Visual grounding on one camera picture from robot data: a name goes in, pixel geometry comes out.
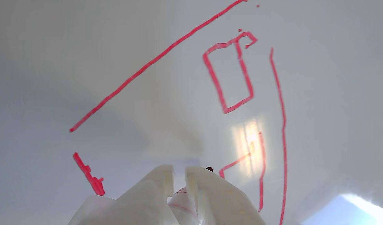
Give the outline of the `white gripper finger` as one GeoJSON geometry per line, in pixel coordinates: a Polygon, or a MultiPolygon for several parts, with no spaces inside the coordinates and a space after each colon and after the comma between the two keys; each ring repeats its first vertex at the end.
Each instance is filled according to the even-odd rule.
{"type": "Polygon", "coordinates": [[[230,182],[203,167],[185,169],[188,197],[206,225],[265,225],[248,196],[230,182]]]}
{"type": "Polygon", "coordinates": [[[160,165],[117,199],[89,196],[70,225],[177,225],[167,199],[173,196],[173,165],[160,165]]]}

